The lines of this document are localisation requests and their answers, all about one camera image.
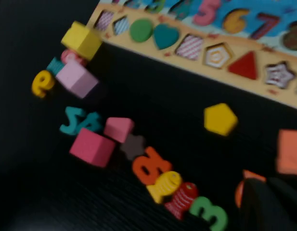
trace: pink cube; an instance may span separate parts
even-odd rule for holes
[[[114,148],[112,140],[82,128],[69,152],[91,165],[105,167]]]
[[[134,122],[129,118],[110,117],[106,120],[103,133],[113,140],[124,143],[133,126]]]
[[[98,84],[98,80],[75,60],[69,60],[56,78],[67,90],[81,99]]]

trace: green circle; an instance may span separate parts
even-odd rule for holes
[[[132,23],[129,33],[136,42],[145,42],[153,34],[153,23],[147,18],[138,19]]]

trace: yellow cube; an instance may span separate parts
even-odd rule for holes
[[[225,103],[219,103],[204,110],[204,127],[221,136],[228,136],[237,122],[236,115]]]
[[[62,39],[62,44],[88,61],[94,57],[101,43],[101,39],[92,29],[79,22],[74,22]]]

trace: number puzzle board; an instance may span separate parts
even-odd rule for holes
[[[135,42],[129,29],[143,18],[155,29]],[[104,42],[297,108],[297,0],[101,0],[87,26]]]

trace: red triangle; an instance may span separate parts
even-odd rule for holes
[[[228,66],[228,71],[246,78],[257,79],[258,72],[255,64],[255,53],[250,51],[240,57],[240,59]]]

